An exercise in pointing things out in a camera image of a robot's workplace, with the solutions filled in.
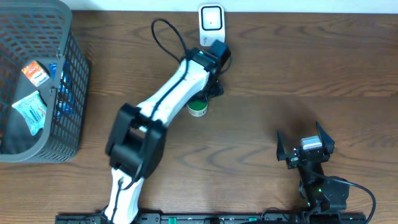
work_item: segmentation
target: white wall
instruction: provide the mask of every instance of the white wall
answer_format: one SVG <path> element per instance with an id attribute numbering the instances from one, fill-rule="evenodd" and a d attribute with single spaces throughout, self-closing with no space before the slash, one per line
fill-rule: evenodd
<path id="1" fill-rule="evenodd" d="M 197 11 L 220 3 L 228 12 L 398 13 L 398 0 L 61 0 L 72 10 Z"/>

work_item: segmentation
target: orange and white box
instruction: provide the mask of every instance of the orange and white box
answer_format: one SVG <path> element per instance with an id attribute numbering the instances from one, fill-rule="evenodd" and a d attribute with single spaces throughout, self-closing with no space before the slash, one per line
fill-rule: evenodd
<path id="1" fill-rule="evenodd" d="M 50 77 L 45 70 L 34 60 L 22 69 L 22 72 L 36 87 L 43 84 Z"/>

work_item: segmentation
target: plastic basket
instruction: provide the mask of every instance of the plastic basket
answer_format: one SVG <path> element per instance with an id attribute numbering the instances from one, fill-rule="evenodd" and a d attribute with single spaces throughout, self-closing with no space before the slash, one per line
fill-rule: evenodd
<path id="1" fill-rule="evenodd" d="M 68 6 L 57 0 L 0 0 L 0 162 L 64 162 L 77 153 L 90 68 L 71 22 Z M 35 87 L 21 72 L 32 60 L 48 73 L 56 63 L 54 79 Z M 36 90 L 47 113 L 32 136 L 11 105 Z"/>

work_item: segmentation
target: black square outline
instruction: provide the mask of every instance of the black square outline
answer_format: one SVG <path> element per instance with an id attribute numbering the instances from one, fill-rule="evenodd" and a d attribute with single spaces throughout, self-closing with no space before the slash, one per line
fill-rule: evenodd
<path id="1" fill-rule="evenodd" d="M 212 7 L 217 7 L 218 9 L 220 9 L 220 28 L 218 29 L 205 29 L 205 27 L 203 26 L 203 9 L 205 8 L 212 8 Z M 205 6 L 202 9 L 200 9 L 200 14 L 201 14 L 201 28 L 205 31 L 212 31 L 212 30 L 221 30 L 223 28 L 223 15 L 222 15 L 222 10 L 221 7 L 219 6 Z"/>

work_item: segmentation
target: wooden table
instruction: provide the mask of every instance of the wooden table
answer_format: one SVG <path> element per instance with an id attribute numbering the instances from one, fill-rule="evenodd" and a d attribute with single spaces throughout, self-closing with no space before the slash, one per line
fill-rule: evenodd
<path id="1" fill-rule="evenodd" d="M 177 69 L 152 39 L 166 18 L 199 46 L 197 13 L 74 12 L 73 30 L 93 62 L 81 149 L 63 164 L 0 164 L 0 222 L 53 223 L 59 213 L 93 213 L 109 202 L 104 147 L 120 106 L 136 105 Z M 227 13 L 233 64 L 225 94 L 207 115 L 182 110 L 139 205 L 165 213 L 293 210 L 299 173 L 277 162 L 276 130 L 292 144 L 321 122 L 336 141 L 323 165 L 371 189 L 372 223 L 398 223 L 398 17 L 360 14 Z M 175 34 L 157 25 L 165 47 Z M 370 197 L 351 188 L 348 210 L 368 214 Z"/>

